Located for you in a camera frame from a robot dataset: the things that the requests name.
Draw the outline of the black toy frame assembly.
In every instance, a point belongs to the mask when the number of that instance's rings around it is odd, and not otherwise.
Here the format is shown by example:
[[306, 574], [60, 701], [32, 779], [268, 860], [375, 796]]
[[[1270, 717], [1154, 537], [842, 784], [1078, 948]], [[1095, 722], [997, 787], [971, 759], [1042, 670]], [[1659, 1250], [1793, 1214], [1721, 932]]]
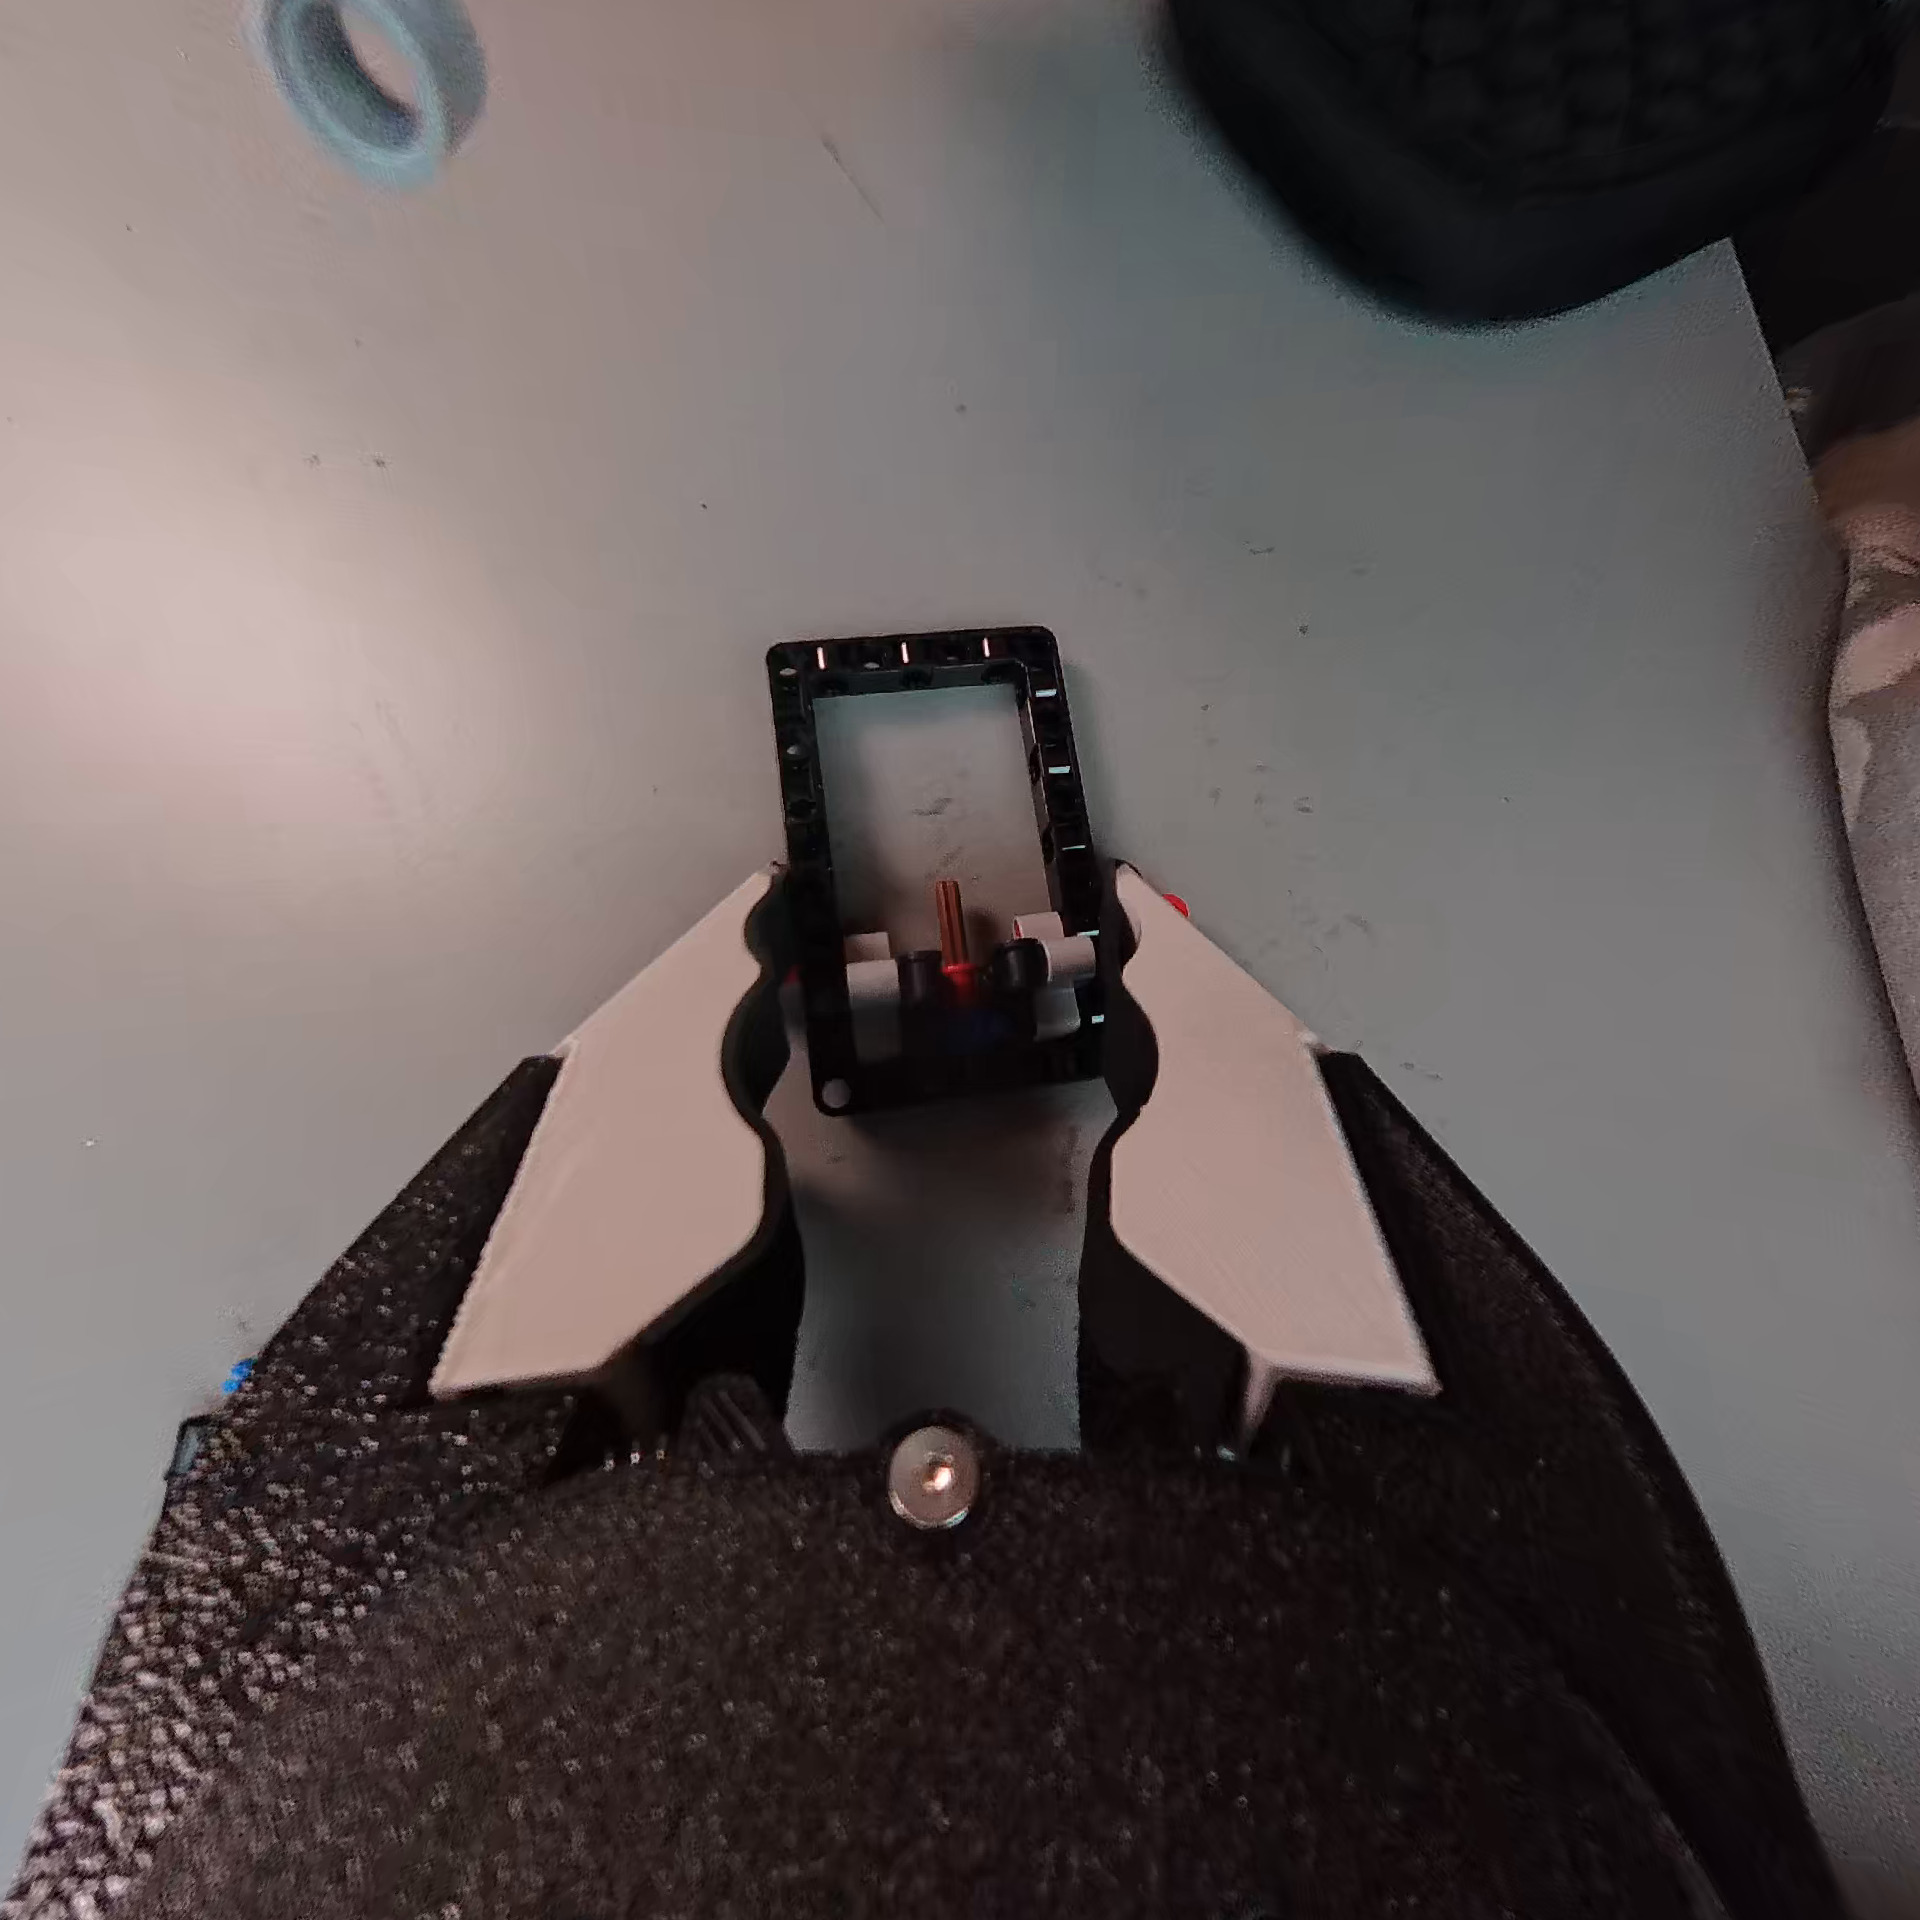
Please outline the black toy frame assembly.
[[[1019, 787], [1045, 907], [1004, 934], [968, 907], [959, 880], [930, 883], [930, 941], [910, 948], [849, 916], [831, 829], [822, 719], [852, 699], [1010, 692], [1023, 734]], [[1100, 913], [1114, 865], [1092, 833], [1065, 661], [1048, 626], [787, 640], [768, 651], [782, 768], [790, 984], [813, 1100], [870, 1117], [934, 1100], [1092, 1085], [1100, 1078], [1108, 984]]]

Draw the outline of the person's grey sweatshirt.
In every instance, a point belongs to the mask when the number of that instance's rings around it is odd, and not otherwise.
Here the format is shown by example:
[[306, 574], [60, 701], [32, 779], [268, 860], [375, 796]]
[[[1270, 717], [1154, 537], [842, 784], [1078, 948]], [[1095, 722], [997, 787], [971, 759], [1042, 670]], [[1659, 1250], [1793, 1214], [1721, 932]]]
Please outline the person's grey sweatshirt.
[[1918, 1078], [1918, 302], [1827, 326], [1780, 359], [1841, 559], [1828, 742], [1841, 833]]

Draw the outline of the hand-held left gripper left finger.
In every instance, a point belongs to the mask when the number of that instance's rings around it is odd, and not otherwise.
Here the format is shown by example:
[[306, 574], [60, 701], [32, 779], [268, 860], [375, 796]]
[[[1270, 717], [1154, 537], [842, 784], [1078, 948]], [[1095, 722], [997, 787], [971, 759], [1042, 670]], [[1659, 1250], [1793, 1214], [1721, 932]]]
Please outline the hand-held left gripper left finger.
[[751, 873], [559, 1044], [430, 1371], [438, 1400], [601, 1379], [771, 1249], [782, 883]]

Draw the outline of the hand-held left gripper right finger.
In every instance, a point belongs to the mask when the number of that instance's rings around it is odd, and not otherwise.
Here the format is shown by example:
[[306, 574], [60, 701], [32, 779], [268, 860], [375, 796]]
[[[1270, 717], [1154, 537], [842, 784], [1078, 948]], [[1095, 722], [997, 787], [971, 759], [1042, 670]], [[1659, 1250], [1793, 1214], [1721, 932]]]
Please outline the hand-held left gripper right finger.
[[1114, 1151], [1121, 1250], [1227, 1334], [1255, 1376], [1437, 1394], [1310, 1027], [1141, 868], [1121, 991], [1154, 1081]]

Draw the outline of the grey desk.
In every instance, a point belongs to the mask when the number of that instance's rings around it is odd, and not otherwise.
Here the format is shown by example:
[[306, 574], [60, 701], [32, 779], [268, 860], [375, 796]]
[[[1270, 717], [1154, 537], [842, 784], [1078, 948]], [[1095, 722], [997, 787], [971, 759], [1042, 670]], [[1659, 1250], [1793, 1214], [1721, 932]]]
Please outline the grey desk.
[[768, 860], [763, 646], [981, 619], [1602, 1334], [1918, 1917], [1913, 1100], [1733, 255], [1390, 318], [1137, 5], [473, 5], [381, 193], [246, 15], [4, 5], [4, 1879], [180, 1419]]

